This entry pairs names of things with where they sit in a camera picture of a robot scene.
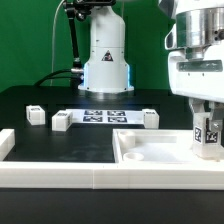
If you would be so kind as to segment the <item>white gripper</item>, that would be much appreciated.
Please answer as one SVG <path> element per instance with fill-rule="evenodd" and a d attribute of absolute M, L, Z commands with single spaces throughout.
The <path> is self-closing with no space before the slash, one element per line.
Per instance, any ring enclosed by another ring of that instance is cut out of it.
<path fill-rule="evenodd" d="M 173 94 L 189 97 L 193 126 L 219 132 L 224 120 L 224 40 L 204 49 L 204 58 L 190 61 L 184 48 L 177 48 L 176 27 L 165 37 L 168 54 L 169 85 Z M 209 103 L 210 113 L 205 111 L 204 100 Z"/>

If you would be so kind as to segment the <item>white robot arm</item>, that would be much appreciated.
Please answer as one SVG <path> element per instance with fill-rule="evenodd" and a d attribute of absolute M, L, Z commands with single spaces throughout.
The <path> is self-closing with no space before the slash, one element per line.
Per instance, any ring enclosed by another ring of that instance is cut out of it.
<path fill-rule="evenodd" d="M 192 100 L 198 113 L 211 103 L 208 125 L 218 131 L 224 122 L 224 0 L 158 0 L 158 10 L 174 21 L 167 35 L 159 17 L 145 17 L 126 27 L 109 6 L 91 10 L 90 58 L 79 89 L 88 93 L 132 91 L 130 67 L 135 58 L 142 70 L 165 65 L 171 91 Z"/>

